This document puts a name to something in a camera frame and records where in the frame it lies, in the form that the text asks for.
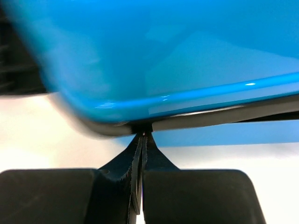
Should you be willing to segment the blue kids suitcase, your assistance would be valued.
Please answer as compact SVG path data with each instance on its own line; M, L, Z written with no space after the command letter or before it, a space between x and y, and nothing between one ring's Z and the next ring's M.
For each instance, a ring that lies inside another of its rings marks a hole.
M1 92L107 136L299 117L296 0L3 0Z

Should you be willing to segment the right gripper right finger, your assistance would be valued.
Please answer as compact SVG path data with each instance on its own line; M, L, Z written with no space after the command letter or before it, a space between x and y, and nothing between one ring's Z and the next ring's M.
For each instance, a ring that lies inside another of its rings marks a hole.
M179 169L142 142L143 215L147 224L264 224L250 178L236 169Z

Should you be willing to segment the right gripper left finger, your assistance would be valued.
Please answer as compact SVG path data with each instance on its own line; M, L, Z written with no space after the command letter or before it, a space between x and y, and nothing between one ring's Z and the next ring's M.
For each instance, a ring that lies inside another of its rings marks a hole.
M15 169L0 175L3 224L134 224L140 214L136 135L110 162L94 168Z

